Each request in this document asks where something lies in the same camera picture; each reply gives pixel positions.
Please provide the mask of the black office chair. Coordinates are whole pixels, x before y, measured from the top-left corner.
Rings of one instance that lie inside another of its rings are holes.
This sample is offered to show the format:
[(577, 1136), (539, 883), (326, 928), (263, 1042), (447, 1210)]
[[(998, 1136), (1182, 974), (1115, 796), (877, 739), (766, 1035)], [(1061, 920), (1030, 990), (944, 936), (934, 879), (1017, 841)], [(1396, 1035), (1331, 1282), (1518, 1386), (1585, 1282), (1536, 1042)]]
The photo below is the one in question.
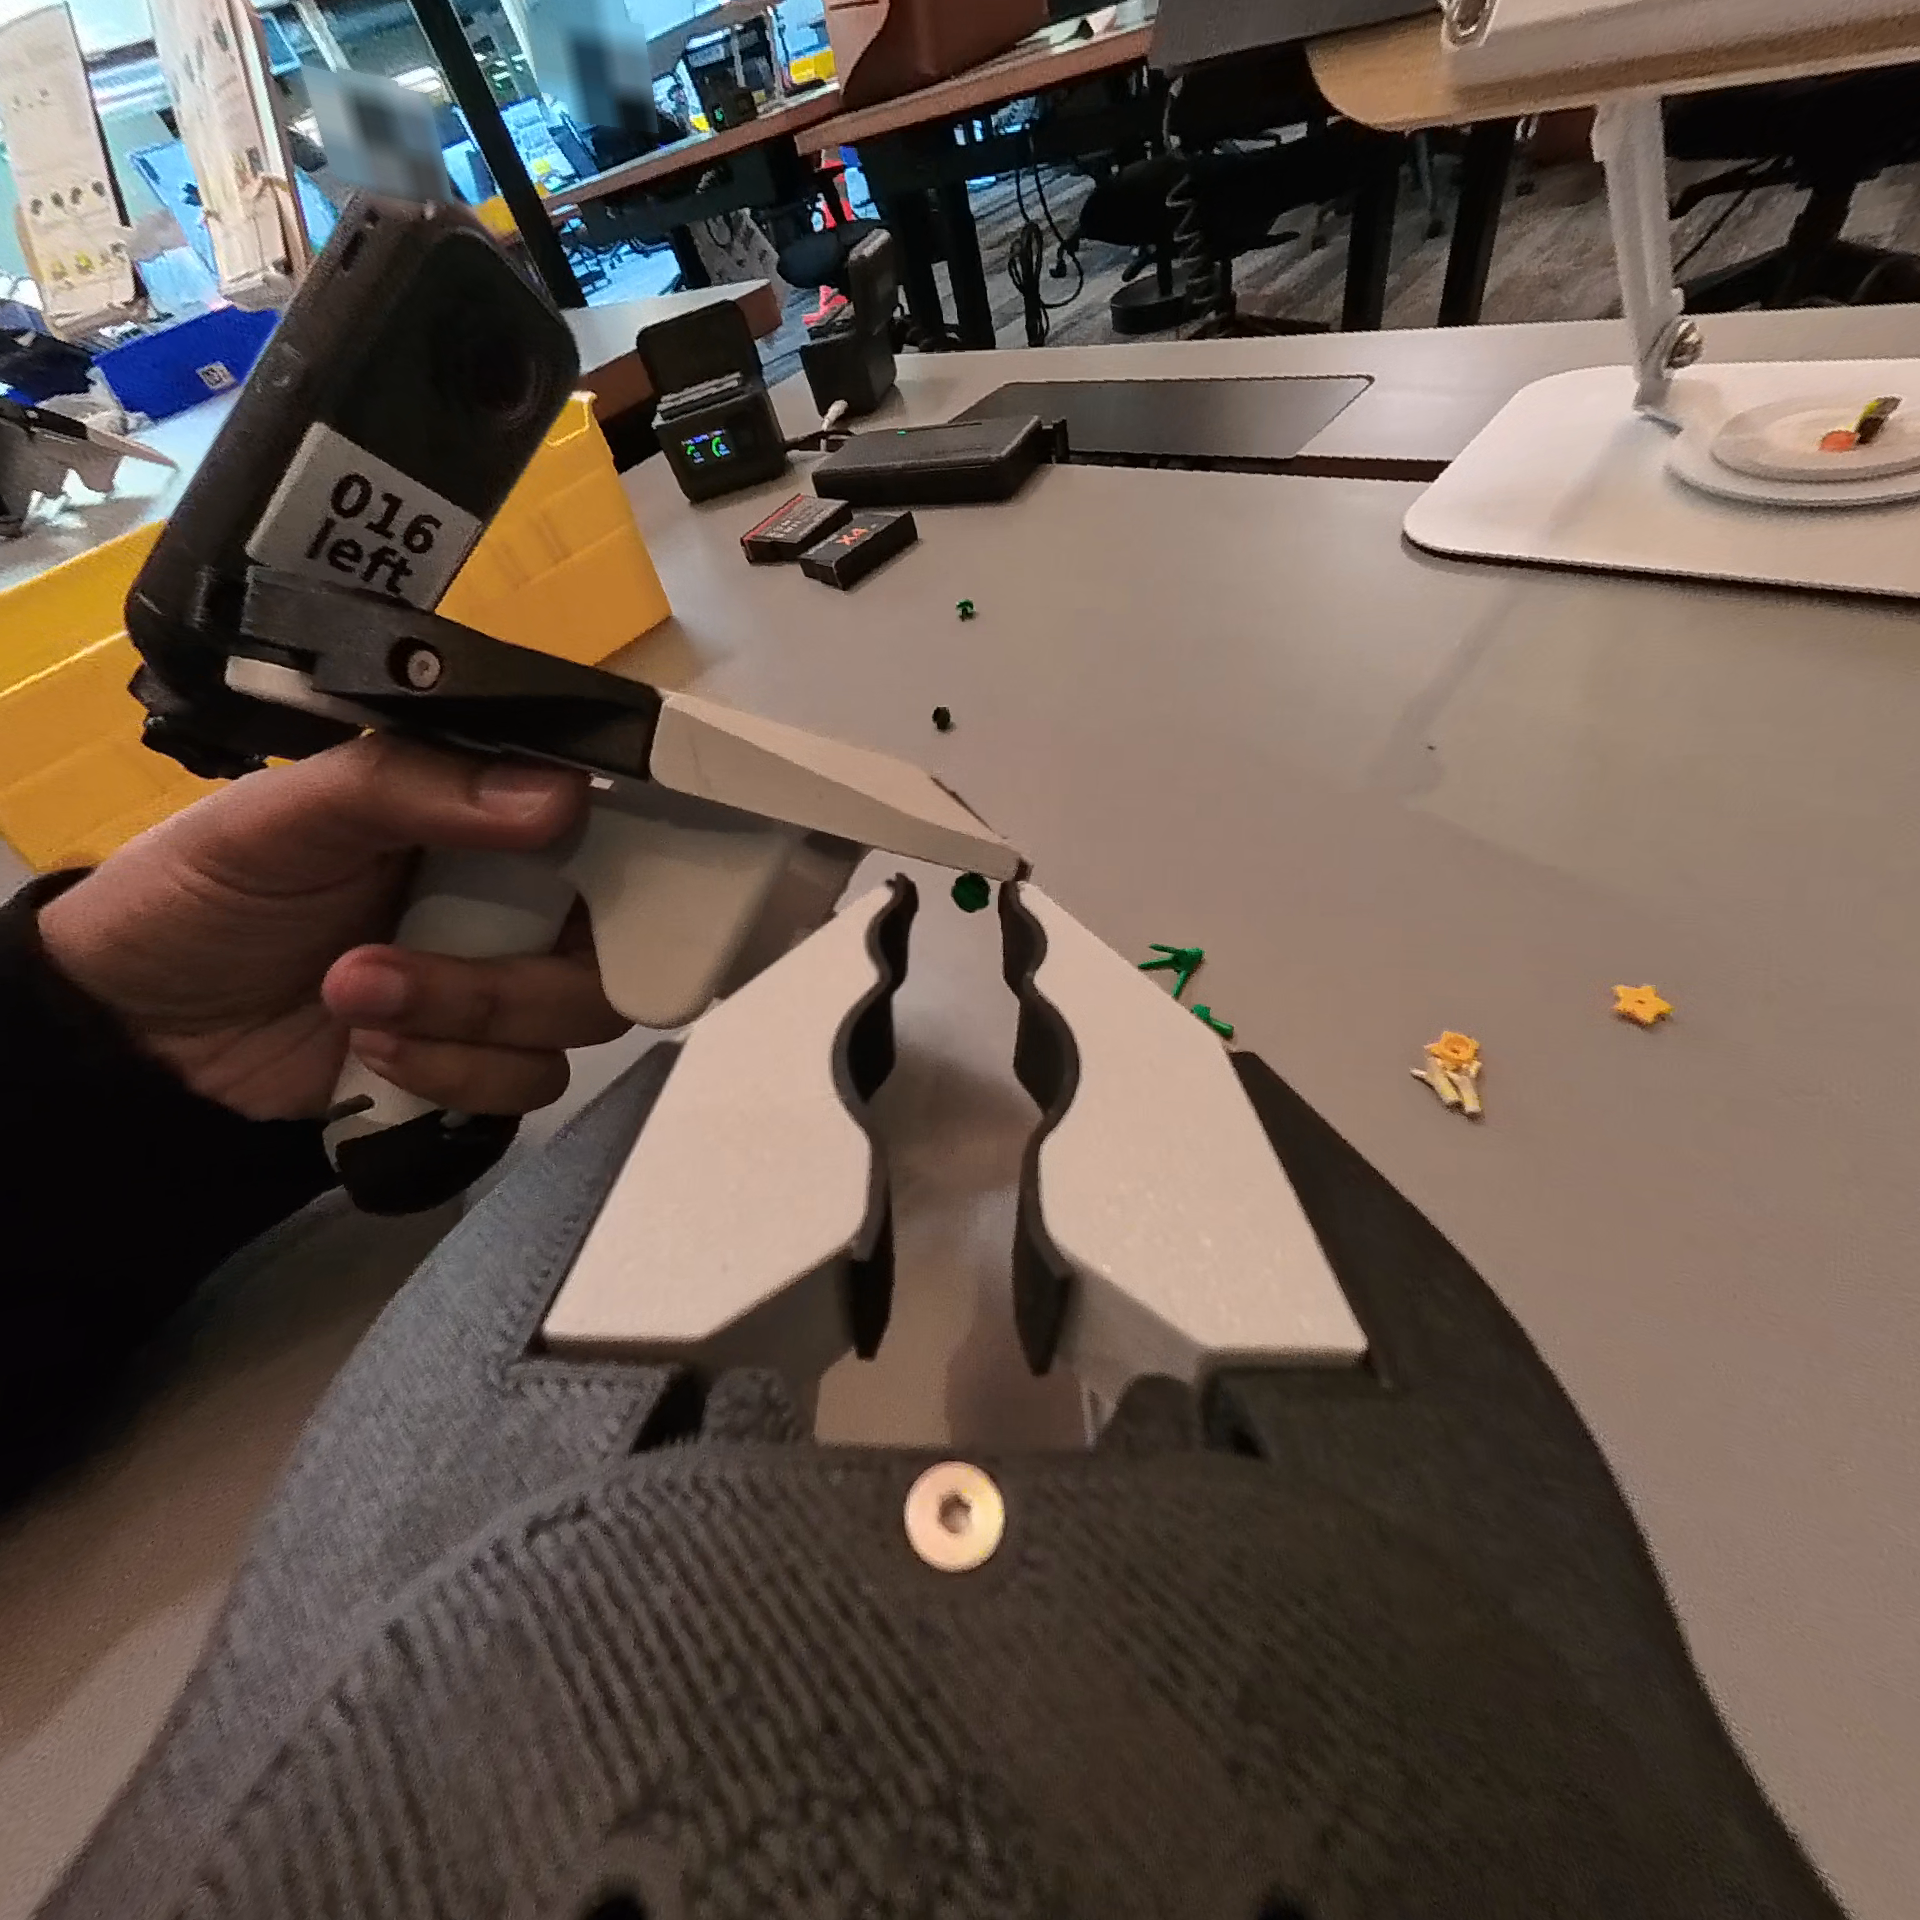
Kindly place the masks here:
[(1256, 196), (1251, 152), (1160, 152), (1100, 180), (1077, 238), (1131, 250), (1127, 285), (1109, 298), (1123, 339), (1205, 320), (1231, 298), (1231, 262), (1264, 246), (1274, 215)]

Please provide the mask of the black flat box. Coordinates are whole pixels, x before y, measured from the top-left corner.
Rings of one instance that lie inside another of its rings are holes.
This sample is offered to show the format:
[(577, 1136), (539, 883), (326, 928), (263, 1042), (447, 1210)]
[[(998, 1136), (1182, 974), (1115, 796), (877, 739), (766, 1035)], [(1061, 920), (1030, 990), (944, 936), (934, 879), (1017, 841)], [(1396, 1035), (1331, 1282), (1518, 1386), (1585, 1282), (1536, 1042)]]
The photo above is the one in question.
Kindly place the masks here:
[(1039, 413), (862, 432), (815, 461), (813, 494), (855, 510), (993, 505), (1066, 452), (1066, 422)]

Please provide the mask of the yellow plastic bin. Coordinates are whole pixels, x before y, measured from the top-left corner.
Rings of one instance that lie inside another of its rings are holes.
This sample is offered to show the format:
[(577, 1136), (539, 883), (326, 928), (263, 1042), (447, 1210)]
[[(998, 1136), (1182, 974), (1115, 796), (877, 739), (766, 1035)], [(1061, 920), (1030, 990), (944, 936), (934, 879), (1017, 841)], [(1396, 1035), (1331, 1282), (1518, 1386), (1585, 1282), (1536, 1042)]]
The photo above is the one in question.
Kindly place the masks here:
[[(157, 533), (148, 518), (3, 591), (3, 841), (35, 876), (105, 859), (208, 791), (136, 739), (125, 598)], [(667, 623), (667, 588), (586, 391), (565, 400), (444, 613), (586, 667)]]

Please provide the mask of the cardboard display stand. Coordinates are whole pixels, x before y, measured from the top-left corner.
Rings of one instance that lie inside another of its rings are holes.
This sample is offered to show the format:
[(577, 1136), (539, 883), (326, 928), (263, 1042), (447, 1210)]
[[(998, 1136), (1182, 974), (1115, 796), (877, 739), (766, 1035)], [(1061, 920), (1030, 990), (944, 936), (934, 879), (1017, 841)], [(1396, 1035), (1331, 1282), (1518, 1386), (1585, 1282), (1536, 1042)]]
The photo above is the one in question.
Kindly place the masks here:
[(66, 3), (3, 24), (3, 151), (46, 327), (75, 341), (130, 324), (140, 309), (130, 223)]
[(284, 309), (313, 247), (259, 8), (148, 3), (148, 14), (199, 186), (215, 286), (240, 309)]

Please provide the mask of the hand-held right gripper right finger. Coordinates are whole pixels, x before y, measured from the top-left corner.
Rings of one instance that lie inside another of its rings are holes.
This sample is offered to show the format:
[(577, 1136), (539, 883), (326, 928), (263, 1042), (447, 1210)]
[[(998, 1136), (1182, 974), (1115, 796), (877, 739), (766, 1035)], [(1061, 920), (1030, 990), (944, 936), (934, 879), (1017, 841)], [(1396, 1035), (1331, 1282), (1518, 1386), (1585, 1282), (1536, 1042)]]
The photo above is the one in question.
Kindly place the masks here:
[(1369, 1337), (1251, 1099), (1256, 1062), (1036, 881), (998, 887), (1014, 1080), (1023, 1360), (1087, 1398), (1138, 1376), (1355, 1368)]

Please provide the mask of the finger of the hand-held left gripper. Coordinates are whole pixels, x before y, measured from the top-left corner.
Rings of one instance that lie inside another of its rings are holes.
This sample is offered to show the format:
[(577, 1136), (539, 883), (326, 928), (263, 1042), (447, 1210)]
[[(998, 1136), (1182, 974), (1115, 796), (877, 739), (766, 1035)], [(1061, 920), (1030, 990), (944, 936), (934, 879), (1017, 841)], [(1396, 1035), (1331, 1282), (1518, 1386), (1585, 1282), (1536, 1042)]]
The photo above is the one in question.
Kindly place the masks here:
[(647, 775), (667, 791), (990, 881), (1026, 856), (926, 770), (718, 701), (667, 693)]

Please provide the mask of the background wooden desk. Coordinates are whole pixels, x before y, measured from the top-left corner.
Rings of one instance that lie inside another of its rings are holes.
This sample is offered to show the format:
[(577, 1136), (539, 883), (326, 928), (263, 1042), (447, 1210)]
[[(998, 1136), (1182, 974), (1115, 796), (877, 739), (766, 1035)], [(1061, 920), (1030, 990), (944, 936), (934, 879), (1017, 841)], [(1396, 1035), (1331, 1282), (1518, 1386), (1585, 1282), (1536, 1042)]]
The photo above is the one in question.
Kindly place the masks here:
[(858, 148), (862, 141), (969, 120), (993, 106), (1029, 100), (1066, 85), (1135, 68), (1151, 41), (1157, 3), (1115, 3), (1026, 36), (997, 57), (953, 78), (905, 92), (882, 104), (840, 106), (793, 138), (798, 152)]

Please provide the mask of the black upright device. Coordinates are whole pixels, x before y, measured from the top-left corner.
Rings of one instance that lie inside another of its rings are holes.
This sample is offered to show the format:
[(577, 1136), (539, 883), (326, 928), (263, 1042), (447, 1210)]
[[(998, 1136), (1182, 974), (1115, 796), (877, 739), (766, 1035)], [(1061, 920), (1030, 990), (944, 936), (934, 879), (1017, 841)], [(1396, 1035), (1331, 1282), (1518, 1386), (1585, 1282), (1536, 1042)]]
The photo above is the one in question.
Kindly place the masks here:
[(841, 300), (807, 324), (798, 366), (822, 425), (877, 410), (896, 388), (894, 320), (902, 302), (896, 250), (885, 229), (868, 230), (841, 262)]

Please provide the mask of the black pillar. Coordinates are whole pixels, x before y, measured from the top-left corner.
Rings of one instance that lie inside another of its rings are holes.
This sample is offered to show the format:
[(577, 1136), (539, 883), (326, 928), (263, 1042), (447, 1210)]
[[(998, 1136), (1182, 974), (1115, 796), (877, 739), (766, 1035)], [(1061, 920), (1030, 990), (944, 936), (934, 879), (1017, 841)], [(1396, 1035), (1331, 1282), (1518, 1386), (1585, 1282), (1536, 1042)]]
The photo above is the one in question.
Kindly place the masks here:
[(549, 298), (561, 309), (583, 309), (586, 298), (574, 278), (565, 246), (549, 217), (549, 209), (527, 180), (523, 157), (508, 138), (508, 127), (494, 96), (494, 85), (468, 38), (458, 3), (409, 3), (417, 16), (420, 36), (428, 38), (438, 68), (461, 106), (468, 131), (495, 180), (495, 189), (508, 209), (508, 223), (533, 270), (544, 285)]

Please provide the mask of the black charger case with display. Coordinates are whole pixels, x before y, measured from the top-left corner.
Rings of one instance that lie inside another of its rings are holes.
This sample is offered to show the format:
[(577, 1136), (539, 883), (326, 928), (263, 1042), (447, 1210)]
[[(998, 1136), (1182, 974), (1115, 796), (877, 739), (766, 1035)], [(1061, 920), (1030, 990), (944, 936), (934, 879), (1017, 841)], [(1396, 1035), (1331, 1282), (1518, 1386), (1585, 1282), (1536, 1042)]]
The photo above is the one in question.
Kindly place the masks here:
[(766, 482), (791, 467), (757, 341), (734, 300), (637, 334), (656, 391), (656, 444), (687, 501)]

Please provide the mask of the dark grey panel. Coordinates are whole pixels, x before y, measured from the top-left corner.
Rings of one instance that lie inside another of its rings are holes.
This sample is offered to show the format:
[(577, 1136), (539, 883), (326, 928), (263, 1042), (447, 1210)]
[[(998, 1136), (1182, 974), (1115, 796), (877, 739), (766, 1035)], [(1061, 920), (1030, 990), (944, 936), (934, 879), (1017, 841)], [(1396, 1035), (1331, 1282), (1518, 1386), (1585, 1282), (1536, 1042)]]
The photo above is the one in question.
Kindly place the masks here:
[(1175, 78), (1211, 61), (1438, 8), (1438, 3), (1157, 3), (1145, 65)]

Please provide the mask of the light wooden board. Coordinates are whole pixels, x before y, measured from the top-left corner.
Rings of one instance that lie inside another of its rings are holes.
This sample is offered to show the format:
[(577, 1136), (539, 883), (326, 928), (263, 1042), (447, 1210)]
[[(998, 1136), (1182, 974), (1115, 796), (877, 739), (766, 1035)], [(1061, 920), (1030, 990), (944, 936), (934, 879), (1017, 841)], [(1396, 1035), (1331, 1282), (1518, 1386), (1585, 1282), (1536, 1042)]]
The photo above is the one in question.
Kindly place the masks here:
[(1432, 131), (1597, 106), (1617, 94), (1671, 96), (1912, 65), (1916, 16), (1495, 82), (1456, 78), (1436, 26), (1416, 20), (1321, 36), (1307, 56), (1311, 85), (1339, 117), (1371, 131)]

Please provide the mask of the black battery pack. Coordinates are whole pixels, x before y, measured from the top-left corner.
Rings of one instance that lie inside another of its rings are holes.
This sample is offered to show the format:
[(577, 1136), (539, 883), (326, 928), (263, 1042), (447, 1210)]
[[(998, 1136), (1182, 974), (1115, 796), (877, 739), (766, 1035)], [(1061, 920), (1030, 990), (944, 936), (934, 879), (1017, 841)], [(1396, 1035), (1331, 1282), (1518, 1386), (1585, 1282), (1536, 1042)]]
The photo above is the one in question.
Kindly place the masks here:
[(917, 539), (912, 510), (855, 510), (798, 554), (798, 571), (815, 583), (852, 591)]
[(748, 566), (791, 566), (852, 518), (845, 499), (797, 494), (740, 534)]

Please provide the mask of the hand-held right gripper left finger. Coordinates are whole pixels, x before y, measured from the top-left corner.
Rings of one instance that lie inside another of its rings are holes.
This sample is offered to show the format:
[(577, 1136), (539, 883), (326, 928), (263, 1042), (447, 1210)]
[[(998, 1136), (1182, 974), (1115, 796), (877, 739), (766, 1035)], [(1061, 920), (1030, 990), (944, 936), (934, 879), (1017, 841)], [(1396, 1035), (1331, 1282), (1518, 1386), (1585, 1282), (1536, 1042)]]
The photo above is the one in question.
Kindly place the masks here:
[(917, 883), (894, 876), (705, 1013), (557, 1285), (543, 1345), (686, 1371), (829, 1371), (891, 1318), (874, 1090)]

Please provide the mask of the person's left hand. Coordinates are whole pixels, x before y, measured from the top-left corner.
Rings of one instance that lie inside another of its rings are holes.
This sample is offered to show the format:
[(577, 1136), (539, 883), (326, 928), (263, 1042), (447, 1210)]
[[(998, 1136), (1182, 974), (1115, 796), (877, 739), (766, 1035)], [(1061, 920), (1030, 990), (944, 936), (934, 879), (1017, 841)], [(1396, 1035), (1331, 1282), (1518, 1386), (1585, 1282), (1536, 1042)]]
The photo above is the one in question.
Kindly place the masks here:
[(534, 957), (388, 941), (420, 853), (539, 853), (583, 776), (366, 735), (185, 806), (38, 908), (52, 967), (189, 1090), (318, 1116), (354, 1062), (429, 1107), (523, 1116), (630, 1033), (589, 935)]

